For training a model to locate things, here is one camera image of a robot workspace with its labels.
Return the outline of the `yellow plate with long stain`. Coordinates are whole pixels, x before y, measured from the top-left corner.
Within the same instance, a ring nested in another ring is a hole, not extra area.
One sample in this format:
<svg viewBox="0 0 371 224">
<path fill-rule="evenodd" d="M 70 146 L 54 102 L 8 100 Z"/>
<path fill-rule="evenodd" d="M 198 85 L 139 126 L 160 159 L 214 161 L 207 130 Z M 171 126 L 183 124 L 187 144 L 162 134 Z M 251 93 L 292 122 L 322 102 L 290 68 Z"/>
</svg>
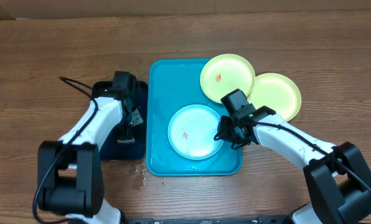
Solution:
<svg viewBox="0 0 371 224">
<path fill-rule="evenodd" d="M 301 93 L 297 85 L 279 73 L 258 75 L 248 102 L 258 109 L 267 106 L 285 121 L 292 120 L 301 108 Z"/>
</svg>

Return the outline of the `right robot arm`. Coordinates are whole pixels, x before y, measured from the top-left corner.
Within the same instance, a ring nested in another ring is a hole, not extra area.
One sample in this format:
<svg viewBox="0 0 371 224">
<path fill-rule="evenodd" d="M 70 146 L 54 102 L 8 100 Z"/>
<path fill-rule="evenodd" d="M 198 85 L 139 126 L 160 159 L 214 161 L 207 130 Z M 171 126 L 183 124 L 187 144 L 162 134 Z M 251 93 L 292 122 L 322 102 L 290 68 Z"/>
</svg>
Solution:
<svg viewBox="0 0 371 224">
<path fill-rule="evenodd" d="M 371 214 L 371 170 L 357 146 L 314 138 L 273 109 L 255 108 L 239 89 L 221 102 L 228 115 L 220 118 L 215 140 L 230 142 L 234 150 L 253 142 L 303 171 L 311 201 L 283 223 L 361 223 Z"/>
</svg>

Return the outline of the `green scrubbing sponge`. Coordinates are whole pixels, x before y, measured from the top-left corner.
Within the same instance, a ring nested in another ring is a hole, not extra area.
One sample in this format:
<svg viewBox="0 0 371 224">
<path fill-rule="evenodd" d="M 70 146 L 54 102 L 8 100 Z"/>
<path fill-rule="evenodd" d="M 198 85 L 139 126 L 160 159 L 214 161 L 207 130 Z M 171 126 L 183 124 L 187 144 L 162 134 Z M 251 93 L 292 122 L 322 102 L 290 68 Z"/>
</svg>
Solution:
<svg viewBox="0 0 371 224">
<path fill-rule="evenodd" d="M 132 139 L 117 139 L 117 143 L 120 143 L 120 144 L 131 144 L 131 143 L 134 143 L 135 142 L 135 139 L 132 138 Z"/>
</svg>

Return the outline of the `yellow plate with small stain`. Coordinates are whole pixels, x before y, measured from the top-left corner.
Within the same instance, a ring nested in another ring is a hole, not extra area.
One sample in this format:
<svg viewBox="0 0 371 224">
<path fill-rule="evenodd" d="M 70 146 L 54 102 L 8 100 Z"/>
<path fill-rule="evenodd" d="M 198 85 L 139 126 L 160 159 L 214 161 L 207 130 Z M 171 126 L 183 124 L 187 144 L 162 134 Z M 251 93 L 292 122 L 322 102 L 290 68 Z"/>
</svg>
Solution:
<svg viewBox="0 0 371 224">
<path fill-rule="evenodd" d="M 255 84 L 255 70 L 251 63 L 236 54 L 222 54 L 210 59 L 200 73 L 200 86 L 205 96 L 221 103 L 233 90 L 240 89 L 248 96 Z"/>
</svg>

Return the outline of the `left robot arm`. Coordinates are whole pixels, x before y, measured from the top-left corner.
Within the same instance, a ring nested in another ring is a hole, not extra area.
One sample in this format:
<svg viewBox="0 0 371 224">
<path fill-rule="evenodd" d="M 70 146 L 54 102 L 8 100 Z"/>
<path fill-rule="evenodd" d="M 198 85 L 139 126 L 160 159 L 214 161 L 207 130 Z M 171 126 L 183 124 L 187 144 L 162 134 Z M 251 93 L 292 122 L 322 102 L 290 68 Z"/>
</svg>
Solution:
<svg viewBox="0 0 371 224">
<path fill-rule="evenodd" d="M 62 216 L 60 223 L 125 223 L 124 213 L 105 199 L 102 161 L 137 160 L 146 152 L 148 84 L 130 72 L 88 86 L 62 77 L 90 99 L 85 114 L 57 141 L 38 149 L 38 210 Z"/>
</svg>

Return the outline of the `light blue plate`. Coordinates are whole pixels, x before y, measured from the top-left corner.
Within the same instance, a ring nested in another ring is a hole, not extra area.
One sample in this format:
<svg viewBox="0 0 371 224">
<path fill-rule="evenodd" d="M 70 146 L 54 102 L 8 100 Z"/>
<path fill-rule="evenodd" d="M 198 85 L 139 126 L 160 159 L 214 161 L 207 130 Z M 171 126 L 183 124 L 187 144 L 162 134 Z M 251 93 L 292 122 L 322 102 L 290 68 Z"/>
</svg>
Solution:
<svg viewBox="0 0 371 224">
<path fill-rule="evenodd" d="M 167 134 L 172 148 L 190 160 L 208 159 L 218 153 L 222 140 L 215 140 L 220 115 L 205 105 L 188 105 L 173 115 Z"/>
</svg>

